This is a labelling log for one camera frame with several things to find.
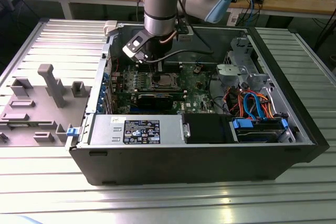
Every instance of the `warning label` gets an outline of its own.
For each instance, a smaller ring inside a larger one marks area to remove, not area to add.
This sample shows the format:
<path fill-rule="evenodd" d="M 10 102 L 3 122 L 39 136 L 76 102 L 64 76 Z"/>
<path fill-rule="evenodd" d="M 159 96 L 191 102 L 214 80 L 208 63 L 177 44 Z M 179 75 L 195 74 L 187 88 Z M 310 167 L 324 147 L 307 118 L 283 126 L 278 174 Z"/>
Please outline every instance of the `warning label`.
<path fill-rule="evenodd" d="M 124 144 L 160 144 L 159 120 L 126 120 Z"/>

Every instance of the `motherboard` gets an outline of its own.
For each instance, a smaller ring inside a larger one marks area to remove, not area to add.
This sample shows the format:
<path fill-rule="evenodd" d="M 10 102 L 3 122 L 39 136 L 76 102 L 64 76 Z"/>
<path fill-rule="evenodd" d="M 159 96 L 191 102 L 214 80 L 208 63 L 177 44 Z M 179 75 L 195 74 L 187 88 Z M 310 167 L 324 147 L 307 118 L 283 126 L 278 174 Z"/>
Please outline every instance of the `motherboard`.
<path fill-rule="evenodd" d="M 128 65 L 111 73 L 113 114 L 214 113 L 211 72 L 202 65 L 165 66 L 158 77 L 150 65 Z"/>

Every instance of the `metal table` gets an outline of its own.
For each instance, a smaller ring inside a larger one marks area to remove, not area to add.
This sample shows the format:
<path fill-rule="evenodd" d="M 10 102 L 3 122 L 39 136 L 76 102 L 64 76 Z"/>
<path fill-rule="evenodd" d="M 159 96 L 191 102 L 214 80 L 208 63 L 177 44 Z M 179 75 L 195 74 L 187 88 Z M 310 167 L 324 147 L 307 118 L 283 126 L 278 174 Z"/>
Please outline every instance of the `metal table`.
<path fill-rule="evenodd" d="M 39 23 L 1 76 L 0 84 L 10 83 L 18 71 L 29 76 L 30 71 L 21 70 L 34 69 L 35 62 L 42 60 L 55 64 L 55 75 L 59 70 L 62 81 L 61 70 L 69 66 L 77 69 L 69 81 L 83 80 L 80 69 L 94 71 L 97 64 L 98 49 L 92 47 L 102 47 L 106 39 L 98 31 L 103 23 Z M 276 181 L 91 186 L 64 147 L 3 147 L 0 212 L 29 216 L 42 223 L 74 219 L 85 223 L 335 223 L 335 79 L 299 35 L 268 28 L 258 32 L 331 146 L 312 163 L 295 165 Z M 72 48 L 57 51 L 60 56 L 55 57 L 55 48 L 66 39 L 72 40 Z M 306 48 L 299 49 L 300 44 Z M 46 54 L 48 50 L 37 46 L 53 50 Z M 92 85 L 91 78 L 84 82 Z M 38 79 L 36 83 L 44 85 Z M 2 85 L 0 101 L 4 102 L 10 91 Z"/>

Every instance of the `circuit board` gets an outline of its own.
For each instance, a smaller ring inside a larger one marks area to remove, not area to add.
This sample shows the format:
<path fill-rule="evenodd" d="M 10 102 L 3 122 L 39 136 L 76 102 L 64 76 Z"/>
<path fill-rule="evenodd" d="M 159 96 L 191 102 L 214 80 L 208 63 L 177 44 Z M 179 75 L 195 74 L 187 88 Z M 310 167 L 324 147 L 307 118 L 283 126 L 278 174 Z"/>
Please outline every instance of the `circuit board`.
<path fill-rule="evenodd" d="M 213 102 L 208 94 L 210 72 L 194 72 L 195 65 L 182 65 L 180 72 L 165 73 L 160 81 L 153 73 L 139 72 L 136 66 L 127 66 L 120 73 L 114 92 L 116 114 L 182 114 L 214 113 Z M 143 96 L 168 97 L 172 102 L 169 109 L 143 109 L 139 99 Z"/>

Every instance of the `blue latch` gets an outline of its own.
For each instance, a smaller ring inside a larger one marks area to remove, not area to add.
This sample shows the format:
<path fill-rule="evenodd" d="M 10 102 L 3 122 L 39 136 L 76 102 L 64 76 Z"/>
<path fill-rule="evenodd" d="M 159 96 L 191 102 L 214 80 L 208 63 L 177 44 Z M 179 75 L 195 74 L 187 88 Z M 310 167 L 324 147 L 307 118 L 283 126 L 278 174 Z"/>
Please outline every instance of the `blue latch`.
<path fill-rule="evenodd" d="M 67 136 L 79 136 L 79 134 L 80 134 L 80 127 L 69 128 L 67 130 Z"/>
<path fill-rule="evenodd" d="M 253 128 L 253 123 L 250 119 L 236 119 L 233 121 L 233 127 L 237 128 Z"/>
<path fill-rule="evenodd" d="M 286 119 L 281 119 L 282 125 L 284 126 L 285 129 L 288 129 L 288 123 Z"/>

